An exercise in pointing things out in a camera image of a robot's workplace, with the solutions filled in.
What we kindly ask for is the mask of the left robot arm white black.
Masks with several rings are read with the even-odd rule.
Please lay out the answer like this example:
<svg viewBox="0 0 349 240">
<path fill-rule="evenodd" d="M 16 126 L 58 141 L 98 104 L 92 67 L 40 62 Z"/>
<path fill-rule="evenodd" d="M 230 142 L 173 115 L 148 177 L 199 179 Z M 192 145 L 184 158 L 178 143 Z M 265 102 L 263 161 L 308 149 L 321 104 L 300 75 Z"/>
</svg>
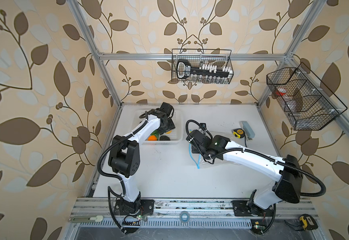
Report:
<svg viewBox="0 0 349 240">
<path fill-rule="evenodd" d="M 162 103 L 159 108 L 141 114 L 139 118 L 142 121 L 139 125 L 124 136 L 116 135 L 99 157 L 98 173 L 118 179 L 121 184 L 121 194 L 108 189 L 110 194 L 119 198 L 121 212 L 132 215 L 141 208 L 141 193 L 133 178 L 140 165 L 139 143 L 147 140 L 153 132 L 162 135 L 174 130 L 173 115 L 174 108 L 168 103 Z"/>
</svg>

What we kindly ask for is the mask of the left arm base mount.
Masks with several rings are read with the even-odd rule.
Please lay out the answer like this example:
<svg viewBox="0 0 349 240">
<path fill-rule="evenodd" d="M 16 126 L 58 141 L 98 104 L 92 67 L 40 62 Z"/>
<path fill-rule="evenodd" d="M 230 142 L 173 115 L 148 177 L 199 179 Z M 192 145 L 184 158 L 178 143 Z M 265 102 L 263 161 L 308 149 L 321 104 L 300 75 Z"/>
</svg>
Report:
<svg viewBox="0 0 349 240">
<path fill-rule="evenodd" d="M 137 199 L 135 202 L 128 202 L 124 199 L 117 200 L 115 203 L 115 214 L 120 216 L 126 216 L 126 215 L 152 215 L 154 211 L 154 200 L 148 199 L 148 200 L 140 200 Z"/>
</svg>

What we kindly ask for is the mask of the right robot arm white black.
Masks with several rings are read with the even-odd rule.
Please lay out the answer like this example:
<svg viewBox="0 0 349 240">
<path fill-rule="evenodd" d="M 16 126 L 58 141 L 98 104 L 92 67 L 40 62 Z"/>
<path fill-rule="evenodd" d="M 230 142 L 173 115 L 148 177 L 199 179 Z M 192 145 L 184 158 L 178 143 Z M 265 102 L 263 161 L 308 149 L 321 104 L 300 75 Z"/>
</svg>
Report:
<svg viewBox="0 0 349 240">
<path fill-rule="evenodd" d="M 195 120 L 185 123 L 185 131 L 190 151 L 199 155 L 200 162 L 216 165 L 228 161 L 272 179 L 272 183 L 251 193 L 246 208 L 254 215 L 275 208 L 279 202 L 298 204 L 301 197 L 315 198 L 326 193 L 323 181 L 301 169 L 297 159 L 291 155 L 286 158 L 274 157 L 242 146 L 227 137 L 213 136 L 205 124 Z"/>
</svg>

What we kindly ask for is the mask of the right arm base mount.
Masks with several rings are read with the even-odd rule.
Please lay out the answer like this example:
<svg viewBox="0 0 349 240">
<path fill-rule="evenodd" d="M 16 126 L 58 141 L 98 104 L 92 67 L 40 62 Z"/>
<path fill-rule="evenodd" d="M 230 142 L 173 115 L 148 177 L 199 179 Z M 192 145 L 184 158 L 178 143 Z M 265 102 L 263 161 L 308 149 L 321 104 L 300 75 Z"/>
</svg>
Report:
<svg viewBox="0 0 349 240">
<path fill-rule="evenodd" d="M 235 200 L 231 203 L 236 217 L 272 217 L 275 210 L 274 206 L 264 210 L 254 203 L 245 200 Z"/>
</svg>

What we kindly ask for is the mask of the clear zip top bag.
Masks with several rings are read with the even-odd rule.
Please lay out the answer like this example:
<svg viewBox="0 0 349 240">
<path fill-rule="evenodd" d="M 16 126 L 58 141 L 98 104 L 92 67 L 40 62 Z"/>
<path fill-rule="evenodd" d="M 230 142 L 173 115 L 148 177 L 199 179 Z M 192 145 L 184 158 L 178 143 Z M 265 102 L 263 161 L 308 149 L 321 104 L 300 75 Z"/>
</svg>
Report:
<svg viewBox="0 0 349 240">
<path fill-rule="evenodd" d="M 219 156 L 214 158 L 213 156 L 224 151 L 228 140 L 233 142 L 234 140 L 241 140 L 244 147 L 247 147 L 247 136 L 243 129 L 235 129 L 232 132 L 233 137 L 228 138 L 222 135 L 212 136 L 209 132 L 203 132 L 201 130 L 193 130 L 189 132 L 191 137 L 187 137 L 189 142 L 189 155 L 196 165 L 197 169 L 206 169 L 214 166 L 220 166 L 226 161 Z"/>
</svg>

